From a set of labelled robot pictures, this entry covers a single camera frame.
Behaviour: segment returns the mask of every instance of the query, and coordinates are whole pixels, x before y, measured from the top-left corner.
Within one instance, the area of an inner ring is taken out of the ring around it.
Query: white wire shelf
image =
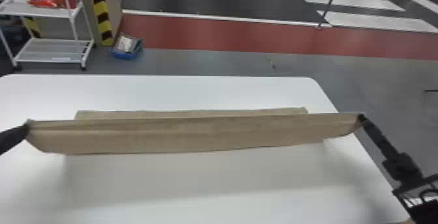
[[[94,40],[31,38],[15,56],[17,62],[81,63],[87,60]]]
[[[4,0],[0,4],[0,14],[11,16],[34,16],[40,18],[70,18],[68,9],[34,7],[29,0]],[[83,4],[79,2],[75,9],[71,9],[71,16],[75,18]]]

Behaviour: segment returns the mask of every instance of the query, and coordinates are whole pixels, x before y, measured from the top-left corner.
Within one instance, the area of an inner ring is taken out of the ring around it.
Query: metal pole
[[[321,26],[323,24],[323,22],[325,21],[325,16],[327,15],[327,12],[330,10],[330,7],[332,6],[332,2],[333,0],[329,0],[327,3],[327,6],[325,7],[324,13],[321,17],[321,21],[318,24],[318,27],[316,27],[317,29],[321,29]]]
[[[83,15],[85,17],[85,22],[87,24],[88,34],[90,35],[90,40],[93,40],[94,35],[93,35],[93,32],[91,32],[91,25],[90,25],[90,21],[88,20],[88,14],[87,14],[87,11],[85,9],[85,5],[83,5],[83,0],[79,0],[79,1],[82,2]]]
[[[70,19],[70,24],[72,26],[74,40],[76,41],[76,48],[78,50],[78,61],[81,63],[81,67],[85,68],[85,65],[83,65],[83,63],[82,63],[82,49],[81,49],[81,46],[79,45],[78,32],[76,31],[76,26],[74,23],[74,16],[72,15],[72,7],[70,6],[70,1],[65,0],[65,4],[67,5],[68,18]]]

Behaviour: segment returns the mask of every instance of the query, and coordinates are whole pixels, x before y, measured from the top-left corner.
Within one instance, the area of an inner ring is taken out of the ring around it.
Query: white table
[[[0,130],[79,109],[336,108],[305,77],[0,78]],[[354,135],[282,148],[0,157],[1,223],[392,223],[407,213]]]

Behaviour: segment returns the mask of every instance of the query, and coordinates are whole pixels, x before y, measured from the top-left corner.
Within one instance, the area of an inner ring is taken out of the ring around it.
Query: blue bin
[[[134,60],[137,57],[137,54],[143,49],[142,43],[143,41],[140,40],[133,52],[120,52],[115,51],[114,49],[112,49],[111,52],[113,53],[113,56],[117,59]]]

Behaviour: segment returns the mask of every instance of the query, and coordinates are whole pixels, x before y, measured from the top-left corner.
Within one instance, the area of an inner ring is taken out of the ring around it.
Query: red object on shelf
[[[78,6],[78,0],[68,0],[68,2],[71,9],[75,9]],[[30,0],[29,4],[36,7],[67,8],[65,0]]]

